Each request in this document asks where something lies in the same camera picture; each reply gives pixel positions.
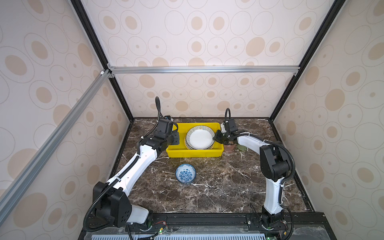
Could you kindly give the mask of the white black-striped-rim plate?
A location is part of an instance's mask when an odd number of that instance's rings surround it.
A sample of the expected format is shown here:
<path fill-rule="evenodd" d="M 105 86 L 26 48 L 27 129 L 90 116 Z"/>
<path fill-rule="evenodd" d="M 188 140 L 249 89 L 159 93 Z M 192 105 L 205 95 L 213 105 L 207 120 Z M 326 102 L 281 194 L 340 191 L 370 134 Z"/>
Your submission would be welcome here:
<path fill-rule="evenodd" d="M 214 145 L 214 131 L 203 125 L 191 128 L 185 137 L 186 147 L 190 150 L 207 150 Z"/>

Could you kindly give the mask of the blue floral ceramic bowl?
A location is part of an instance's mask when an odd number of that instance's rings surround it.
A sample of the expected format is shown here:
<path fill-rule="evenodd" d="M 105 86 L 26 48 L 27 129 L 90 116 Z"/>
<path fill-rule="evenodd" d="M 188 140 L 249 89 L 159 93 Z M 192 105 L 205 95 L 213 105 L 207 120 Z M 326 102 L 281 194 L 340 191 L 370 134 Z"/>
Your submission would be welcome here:
<path fill-rule="evenodd" d="M 181 164 L 175 171 L 177 180 L 185 185 L 192 184 L 197 176 L 196 169 L 190 164 Z"/>

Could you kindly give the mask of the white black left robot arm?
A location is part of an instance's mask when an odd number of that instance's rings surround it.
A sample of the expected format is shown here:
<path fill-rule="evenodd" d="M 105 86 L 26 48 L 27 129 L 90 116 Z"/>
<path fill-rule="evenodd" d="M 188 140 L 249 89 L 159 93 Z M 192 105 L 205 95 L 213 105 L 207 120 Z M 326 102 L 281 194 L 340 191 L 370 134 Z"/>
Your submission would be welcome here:
<path fill-rule="evenodd" d="M 142 229 L 152 225 L 152 212 L 132 205 L 128 199 L 131 190 L 146 168 L 170 145 L 177 145 L 180 137 L 177 123 L 170 116 L 160 118 L 154 132 L 142 137 L 138 149 L 128 163 L 105 183 L 98 182 L 93 189 L 93 203 L 88 209 L 83 228 L 96 232 L 107 227 L 138 224 Z"/>

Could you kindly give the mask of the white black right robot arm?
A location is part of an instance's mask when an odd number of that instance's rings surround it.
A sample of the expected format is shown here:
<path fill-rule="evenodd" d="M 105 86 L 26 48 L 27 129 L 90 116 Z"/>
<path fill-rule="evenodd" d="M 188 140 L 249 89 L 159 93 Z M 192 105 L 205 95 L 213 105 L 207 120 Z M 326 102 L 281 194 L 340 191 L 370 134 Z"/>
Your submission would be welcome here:
<path fill-rule="evenodd" d="M 240 131 L 235 119 L 225 119 L 214 140 L 228 145 L 231 142 L 256 152 L 260 156 L 260 167 L 266 178 L 266 198 L 260 219 L 265 228 L 284 218 L 283 191 L 285 182 L 295 175 L 295 162 L 292 154 L 282 143 L 264 140 L 249 132 Z"/>

